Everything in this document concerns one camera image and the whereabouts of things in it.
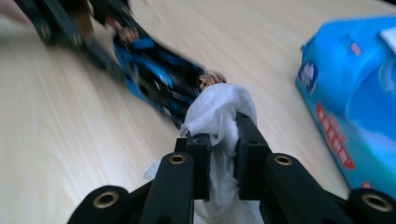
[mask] blue package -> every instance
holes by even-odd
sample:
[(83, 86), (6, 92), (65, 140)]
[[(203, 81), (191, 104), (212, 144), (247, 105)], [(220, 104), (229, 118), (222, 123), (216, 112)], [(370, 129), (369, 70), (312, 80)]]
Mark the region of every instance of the blue package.
[(330, 21), (303, 46), (296, 85), (352, 189), (396, 198), (396, 17)]

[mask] logo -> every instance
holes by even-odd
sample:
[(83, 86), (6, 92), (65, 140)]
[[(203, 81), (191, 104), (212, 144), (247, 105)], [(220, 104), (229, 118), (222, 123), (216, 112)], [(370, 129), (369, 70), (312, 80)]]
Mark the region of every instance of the logo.
[(318, 69), (315, 64), (311, 62), (303, 63), (298, 72), (298, 78), (308, 92), (312, 93), (318, 79)]
[(319, 102), (317, 104), (317, 116), (320, 127), (325, 132), (326, 141), (332, 153), (337, 156), (337, 159), (348, 170), (355, 169), (355, 163), (350, 158), (345, 146), (347, 137), (344, 135), (343, 130), (334, 115), (328, 115), (323, 105)]

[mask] wooden floor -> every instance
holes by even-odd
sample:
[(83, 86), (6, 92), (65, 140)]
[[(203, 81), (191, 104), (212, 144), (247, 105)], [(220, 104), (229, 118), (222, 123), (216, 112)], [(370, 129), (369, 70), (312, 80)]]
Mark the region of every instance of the wooden floor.
[[(157, 40), (250, 92), (274, 152), (296, 157), (346, 197), (294, 85), (300, 46), (328, 20), (395, 13), (374, 0), (134, 0)], [(112, 50), (109, 30), (96, 37)], [(92, 190), (129, 191), (173, 151), (178, 130), (124, 83), (70, 49), (45, 47), (34, 28), (0, 18), (0, 223), (65, 223)]]

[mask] blue toy car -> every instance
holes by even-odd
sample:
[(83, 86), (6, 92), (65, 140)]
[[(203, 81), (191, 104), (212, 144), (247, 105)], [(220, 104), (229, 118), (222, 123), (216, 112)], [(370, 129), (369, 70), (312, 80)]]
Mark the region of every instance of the blue toy car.
[(131, 92), (179, 127), (201, 92), (200, 76), (205, 70), (133, 28), (125, 28), (114, 37), (114, 49)]

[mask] white cloth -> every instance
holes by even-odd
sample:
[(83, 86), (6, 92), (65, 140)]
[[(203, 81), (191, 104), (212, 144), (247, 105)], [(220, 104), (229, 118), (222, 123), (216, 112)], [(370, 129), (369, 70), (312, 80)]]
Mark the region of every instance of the white cloth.
[(256, 123), (256, 109), (246, 89), (231, 84), (206, 88), (191, 105), (180, 134), (209, 133), (210, 200), (195, 201), (196, 224), (263, 223), (258, 202), (241, 201), (237, 181), (233, 178), (233, 157), (239, 139), (236, 111), (250, 116)]

